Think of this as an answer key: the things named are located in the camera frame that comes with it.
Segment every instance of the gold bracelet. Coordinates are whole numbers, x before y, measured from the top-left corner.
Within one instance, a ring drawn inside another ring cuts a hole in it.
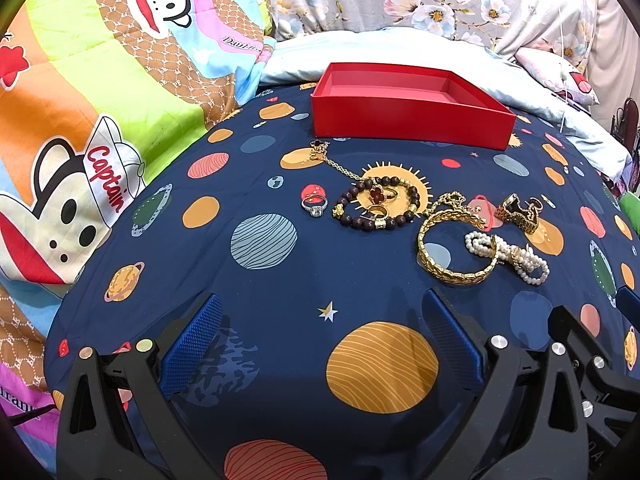
[[[498,261],[495,236],[491,236],[491,248],[493,252],[491,262],[485,269],[478,272],[453,272],[437,264],[434,259],[429,256],[429,253],[424,247],[423,238],[426,232],[437,223],[456,220],[471,224],[477,229],[484,228],[484,219],[469,210],[464,205],[465,202],[466,198],[457,191],[441,195],[433,204],[424,210],[423,213],[427,218],[425,218],[423,224],[420,226],[420,231],[418,231],[418,255],[420,256],[420,261],[431,274],[449,285],[477,285],[484,281],[491,271],[494,270],[495,264]],[[448,205],[450,208],[436,211],[439,205]]]

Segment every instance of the red box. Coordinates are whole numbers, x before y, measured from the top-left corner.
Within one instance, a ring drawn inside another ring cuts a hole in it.
[[[316,137],[432,140],[505,150],[516,117],[447,70],[331,63],[311,95]]]

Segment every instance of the navy blue bedsheet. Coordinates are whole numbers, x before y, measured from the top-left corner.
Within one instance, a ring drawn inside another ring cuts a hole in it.
[[[348,131],[331,140],[333,160],[356,173],[410,178],[423,203],[462,192],[481,207],[491,234],[530,243],[551,269],[539,287],[509,266],[477,286],[444,286],[417,262],[420,219],[365,233],[331,217],[351,181],[306,160],[314,138],[310,92],[294,86],[250,101],[121,216],[50,329],[52,390],[65,391],[83,346],[113,352],[156,336],[210,290],[222,300],[223,326],[173,402],[229,480],[405,480],[433,457],[469,400],[438,360],[422,319],[422,295],[432,286],[488,333],[531,349],[549,343],[546,318],[564,304],[597,335],[617,371],[639,376],[635,331],[613,299],[640,278],[638,238],[596,171],[556,129],[514,110],[505,152],[348,139]],[[319,188],[329,207],[312,218],[301,194]],[[526,237],[491,215],[512,192],[542,200],[536,234]],[[488,261],[466,252],[471,230],[445,222],[425,241],[441,264],[475,271]],[[65,339],[69,353],[60,356]],[[135,419],[132,403],[129,411]]]

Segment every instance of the pearl necklace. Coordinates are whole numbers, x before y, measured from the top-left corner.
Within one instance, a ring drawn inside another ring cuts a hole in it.
[[[522,280],[529,285],[542,285],[545,282],[549,276],[549,266],[545,260],[533,253],[533,249],[528,244],[527,248],[523,249],[516,245],[507,244],[499,236],[496,236],[495,239],[499,261],[511,264]],[[483,258],[493,256],[491,237],[485,233],[474,231],[465,235],[465,245],[471,254]],[[530,273],[536,269],[542,269],[542,275],[539,278],[532,278]]]

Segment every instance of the white pillow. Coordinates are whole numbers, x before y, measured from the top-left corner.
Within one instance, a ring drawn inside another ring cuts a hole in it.
[[[596,92],[593,91],[587,79],[561,56],[545,50],[522,47],[518,49],[515,57],[529,75],[542,86],[558,93],[564,92],[566,87],[569,99],[582,106],[600,104]],[[566,75],[564,83],[562,73]]]

